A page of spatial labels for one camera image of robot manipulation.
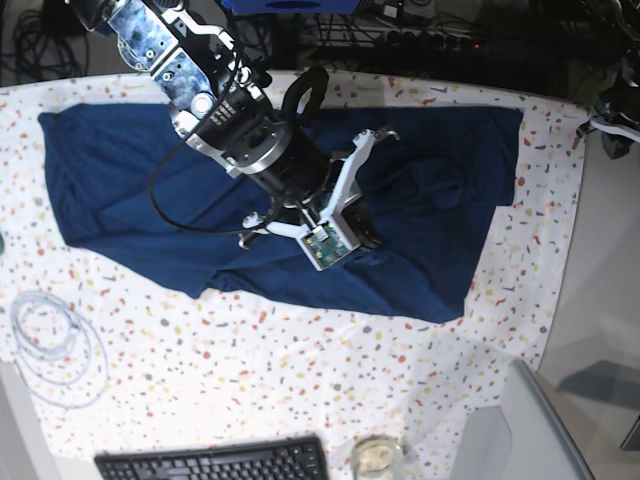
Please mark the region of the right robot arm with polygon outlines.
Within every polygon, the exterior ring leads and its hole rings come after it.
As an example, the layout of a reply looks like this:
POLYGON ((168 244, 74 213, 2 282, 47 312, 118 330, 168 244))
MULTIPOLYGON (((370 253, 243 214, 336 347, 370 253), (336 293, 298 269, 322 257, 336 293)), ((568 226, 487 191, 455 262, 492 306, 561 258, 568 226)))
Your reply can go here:
POLYGON ((328 89, 325 69, 304 72, 274 107, 270 75, 228 29, 201 24, 183 1, 74 1, 71 9, 85 29, 113 33, 125 63, 151 76, 168 97, 182 144, 268 194, 269 210, 248 215, 237 232, 242 247, 260 235, 290 238, 324 269, 380 246, 356 176, 383 132, 359 132, 343 158, 311 140, 307 130, 328 89))

